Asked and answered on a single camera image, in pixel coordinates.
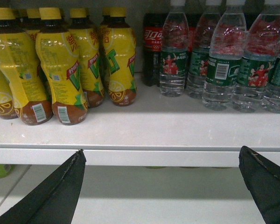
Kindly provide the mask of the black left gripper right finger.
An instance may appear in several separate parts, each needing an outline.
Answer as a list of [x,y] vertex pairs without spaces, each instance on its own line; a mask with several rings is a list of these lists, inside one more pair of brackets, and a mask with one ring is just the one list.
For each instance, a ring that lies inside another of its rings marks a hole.
[[243,146],[239,169],[266,224],[280,224],[280,166]]

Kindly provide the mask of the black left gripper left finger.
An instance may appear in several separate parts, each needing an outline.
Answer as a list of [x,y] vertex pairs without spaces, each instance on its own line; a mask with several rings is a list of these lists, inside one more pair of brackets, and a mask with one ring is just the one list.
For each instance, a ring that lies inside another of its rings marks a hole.
[[86,158],[75,152],[17,204],[0,224],[70,224],[84,179]]

